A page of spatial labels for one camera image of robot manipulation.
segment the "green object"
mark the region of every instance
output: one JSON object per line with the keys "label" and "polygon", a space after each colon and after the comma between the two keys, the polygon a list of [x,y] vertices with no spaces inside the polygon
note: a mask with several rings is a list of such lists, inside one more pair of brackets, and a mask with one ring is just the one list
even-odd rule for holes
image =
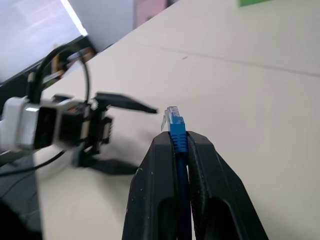
{"label": "green object", "polygon": [[239,1],[239,6],[243,7],[243,6],[248,6],[248,5],[252,5],[252,4],[258,4],[261,2],[270,1],[270,0],[238,0],[238,1]]}

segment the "clamp jaw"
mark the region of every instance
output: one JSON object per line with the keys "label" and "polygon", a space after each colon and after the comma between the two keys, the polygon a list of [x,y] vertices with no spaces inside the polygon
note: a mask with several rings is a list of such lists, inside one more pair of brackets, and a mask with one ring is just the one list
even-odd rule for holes
{"label": "clamp jaw", "polygon": [[[203,135],[187,132],[190,201],[197,240],[267,240],[237,174]],[[168,132],[153,142],[132,179],[122,240],[176,240],[179,190]]]}

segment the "blue cable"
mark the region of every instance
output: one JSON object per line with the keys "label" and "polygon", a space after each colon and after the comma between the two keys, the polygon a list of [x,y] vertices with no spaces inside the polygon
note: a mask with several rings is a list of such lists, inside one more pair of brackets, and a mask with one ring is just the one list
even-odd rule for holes
{"label": "blue cable", "polygon": [[177,185],[179,194],[178,240],[192,239],[190,188],[188,178],[188,139],[185,121],[176,106],[164,112],[161,130],[168,123],[168,130],[174,147]]}

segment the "white desk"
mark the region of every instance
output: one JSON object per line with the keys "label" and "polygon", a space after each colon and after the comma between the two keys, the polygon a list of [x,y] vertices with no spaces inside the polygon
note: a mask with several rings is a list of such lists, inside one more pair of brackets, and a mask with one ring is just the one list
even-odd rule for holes
{"label": "white desk", "polygon": [[[160,112],[110,110],[102,156],[140,163],[176,105],[240,176],[269,239],[319,239],[319,26],[318,0],[178,2],[89,62],[91,96],[124,93]],[[83,98],[84,87],[79,69],[44,96]],[[131,177],[75,169],[69,153],[37,176],[47,240],[121,239]]]}

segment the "table surface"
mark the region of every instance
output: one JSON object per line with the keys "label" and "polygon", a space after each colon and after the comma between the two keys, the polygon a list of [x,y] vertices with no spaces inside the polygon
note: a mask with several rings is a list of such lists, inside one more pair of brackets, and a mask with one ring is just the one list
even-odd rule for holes
{"label": "table surface", "polygon": [[[269,239],[320,239],[320,2],[181,0],[89,61],[91,96],[123,93],[160,114],[111,109],[102,158],[139,164],[165,108],[205,135],[242,179]],[[44,92],[85,95],[78,69]],[[34,156],[39,164],[57,149]],[[37,172],[47,240],[121,239],[132,176]]]}

